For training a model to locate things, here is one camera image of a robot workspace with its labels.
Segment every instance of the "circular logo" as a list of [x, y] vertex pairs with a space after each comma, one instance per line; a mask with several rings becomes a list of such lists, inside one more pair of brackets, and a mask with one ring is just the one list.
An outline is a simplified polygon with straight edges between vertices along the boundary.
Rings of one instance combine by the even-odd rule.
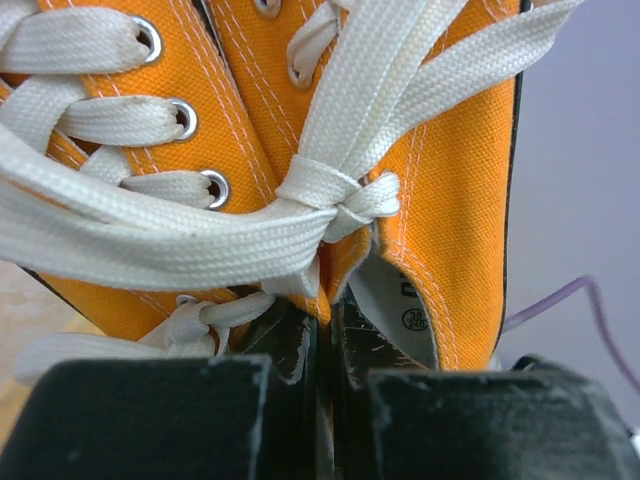
[[421, 308], [412, 308], [404, 312], [402, 314], [402, 324], [405, 328], [414, 332], [421, 332], [429, 326], [427, 316]]

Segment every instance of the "shoe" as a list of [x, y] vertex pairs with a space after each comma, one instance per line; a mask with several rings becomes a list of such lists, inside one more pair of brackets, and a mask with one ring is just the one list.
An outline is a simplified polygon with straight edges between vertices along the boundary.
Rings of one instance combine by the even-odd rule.
[[[216, 245], [207, 231], [240, 241], [217, 219], [259, 211], [277, 181], [191, 2], [8, 0], [0, 72], [2, 257], [117, 339], [43, 339], [18, 377], [32, 382], [62, 357], [239, 344], [274, 297], [235, 287], [260, 276], [238, 275], [228, 247], [215, 259], [196, 251]], [[195, 280], [210, 260], [231, 276]], [[328, 320], [326, 301], [323, 315], [314, 299], [293, 300]]]
[[[329, 301], [349, 282], [410, 363], [489, 365], [504, 311], [514, 76], [580, 3], [209, 0], [278, 195], [337, 205], [320, 247]], [[301, 177], [306, 189], [292, 192]]]

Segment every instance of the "orange fabric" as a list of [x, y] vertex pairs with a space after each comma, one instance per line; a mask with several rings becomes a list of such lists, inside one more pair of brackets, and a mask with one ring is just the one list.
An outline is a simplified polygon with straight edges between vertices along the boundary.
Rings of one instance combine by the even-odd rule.
[[[83, 78], [93, 97], [154, 95], [177, 97], [198, 113], [199, 127], [188, 141], [149, 148], [126, 149], [134, 171], [214, 169], [232, 186], [225, 212], [245, 213], [267, 205], [274, 197], [276, 177], [217, 49], [189, 0], [39, 0], [43, 10], [100, 6], [139, 15], [155, 25], [163, 40], [163, 54], [149, 66], [114, 75]], [[8, 89], [0, 89], [6, 98]], [[86, 155], [72, 141], [54, 134], [48, 155], [78, 168]], [[202, 300], [230, 301], [226, 289], [209, 292], [154, 293], [116, 290], [42, 275], [55, 290], [107, 335], [138, 339], [163, 321], [175, 308], [178, 293]], [[329, 305], [295, 298], [309, 313], [329, 319]]]
[[[318, 2], [284, 0], [274, 19], [252, 2], [209, 2], [240, 94], [281, 181], [322, 73], [320, 67], [312, 88], [299, 91], [288, 77], [287, 44]], [[518, 6], [518, 0], [470, 0], [431, 55], [515, 14]], [[388, 169], [400, 177], [401, 213], [379, 222], [382, 254], [425, 300], [444, 369], [484, 368], [501, 323], [513, 101], [513, 81], [475, 96], [409, 132], [372, 175]], [[323, 247], [330, 300], [368, 253], [369, 237], [362, 229]]]

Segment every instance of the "eyelet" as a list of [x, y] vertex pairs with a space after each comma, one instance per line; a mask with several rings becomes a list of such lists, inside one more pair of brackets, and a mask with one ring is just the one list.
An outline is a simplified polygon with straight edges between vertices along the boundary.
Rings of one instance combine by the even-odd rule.
[[184, 100], [180, 100], [179, 98], [170, 98], [169, 101], [178, 109], [176, 118], [178, 123], [184, 127], [180, 136], [175, 138], [174, 141], [184, 142], [185, 140], [193, 137], [196, 130], [198, 130], [198, 114], [194, 108]]
[[282, 0], [253, 0], [258, 11], [268, 18], [275, 18], [280, 13]]
[[313, 83], [313, 77], [309, 77], [307, 79], [300, 79], [300, 72], [298, 72], [295, 68], [293, 68], [293, 64], [290, 63], [288, 65], [287, 71], [289, 72], [289, 79], [291, 83], [293, 83], [300, 90], [308, 90]]
[[231, 187], [226, 177], [220, 172], [215, 170], [202, 170], [201, 175], [204, 175], [211, 182], [209, 187], [209, 193], [214, 197], [213, 202], [209, 204], [207, 210], [219, 210], [222, 208], [231, 197]]
[[149, 65], [162, 55], [162, 38], [156, 27], [146, 18], [139, 17], [138, 15], [131, 15], [131, 18], [140, 28], [140, 34], [138, 35], [138, 41], [143, 45], [149, 47], [149, 55], [144, 60], [146, 65]]
[[187, 303], [197, 303], [198, 299], [191, 295], [178, 295], [176, 297], [176, 307], [181, 307]]

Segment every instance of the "shoelace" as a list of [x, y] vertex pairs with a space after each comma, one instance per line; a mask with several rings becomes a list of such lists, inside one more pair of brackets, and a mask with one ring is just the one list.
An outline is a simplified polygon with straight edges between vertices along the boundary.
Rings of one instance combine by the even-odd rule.
[[[337, 6], [349, 8], [349, 20], [318, 84], [298, 153], [272, 204], [230, 215], [194, 208], [203, 195], [211, 200], [200, 173], [131, 178], [119, 146], [180, 139], [173, 103], [89, 99], [75, 77], [149, 61], [153, 52], [136, 40], [139, 21], [103, 8], [42, 13], [33, 0], [8, 0], [0, 16], [0, 71], [33, 76], [0, 107], [2, 257], [115, 288], [181, 292], [261, 283], [266, 294], [315, 296], [320, 242], [397, 213], [393, 172], [363, 180], [389, 148], [535, 63], [583, 2], [557, 0], [496, 23], [422, 64], [467, 1], [323, 4], [292, 41], [298, 76], [317, 63], [328, 38], [300, 43], [309, 25]], [[54, 129], [104, 146], [73, 171], [44, 156]], [[272, 301], [266, 294], [264, 304]]]

